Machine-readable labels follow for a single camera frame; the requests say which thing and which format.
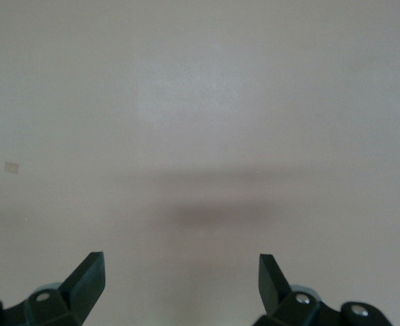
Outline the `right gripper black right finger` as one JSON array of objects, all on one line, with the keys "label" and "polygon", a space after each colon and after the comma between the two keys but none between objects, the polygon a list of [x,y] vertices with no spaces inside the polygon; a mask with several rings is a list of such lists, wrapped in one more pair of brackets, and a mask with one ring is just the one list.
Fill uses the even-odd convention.
[{"label": "right gripper black right finger", "polygon": [[376,307],[346,302],[328,307],[310,288],[291,286],[274,256],[259,256],[259,294],[266,313],[253,326],[393,326]]}]

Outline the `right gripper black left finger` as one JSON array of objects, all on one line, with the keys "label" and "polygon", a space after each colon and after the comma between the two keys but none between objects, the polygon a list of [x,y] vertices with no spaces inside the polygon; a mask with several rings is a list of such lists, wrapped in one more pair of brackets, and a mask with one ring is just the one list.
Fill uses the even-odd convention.
[{"label": "right gripper black left finger", "polygon": [[9,308],[0,300],[0,326],[82,326],[104,288],[104,253],[91,252],[63,282]]}]

